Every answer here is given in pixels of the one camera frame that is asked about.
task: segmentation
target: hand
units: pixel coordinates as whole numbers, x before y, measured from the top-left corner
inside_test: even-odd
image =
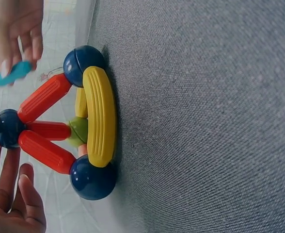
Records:
[[[24,60],[37,67],[43,52],[43,0],[0,0],[0,71],[5,77],[13,65]]]
[[[20,148],[8,150],[0,175],[0,233],[44,233],[46,218],[43,202],[33,186],[34,173],[29,164],[19,170]]]

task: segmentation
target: lime green ball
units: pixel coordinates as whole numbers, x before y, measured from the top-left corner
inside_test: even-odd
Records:
[[[87,143],[88,140],[88,119],[75,117],[68,122],[71,129],[71,135],[67,139],[68,143],[73,147],[79,147]]]

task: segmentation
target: yellow arc piece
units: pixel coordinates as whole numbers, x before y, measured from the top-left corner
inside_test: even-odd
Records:
[[[89,116],[87,150],[89,161],[105,167],[112,159],[116,142],[116,106],[106,72],[99,67],[88,67],[83,73]]]
[[[83,88],[77,88],[75,113],[77,117],[88,118],[88,107]]]

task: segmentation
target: blue magnetic ball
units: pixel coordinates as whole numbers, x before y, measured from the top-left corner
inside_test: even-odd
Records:
[[[106,67],[103,55],[92,46],[77,47],[70,51],[64,59],[64,74],[74,86],[83,87],[82,76],[88,67],[100,67],[102,69]]]
[[[17,111],[5,109],[0,112],[0,145],[8,149],[18,148],[18,137],[26,125],[18,118]]]
[[[99,200],[108,196],[116,183],[112,164],[100,168],[90,164],[88,156],[77,159],[70,169],[70,182],[77,194],[87,200]]]

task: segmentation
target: gray carpet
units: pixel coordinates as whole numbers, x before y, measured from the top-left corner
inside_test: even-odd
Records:
[[[79,17],[117,96],[127,232],[285,233],[285,0],[96,0]]]

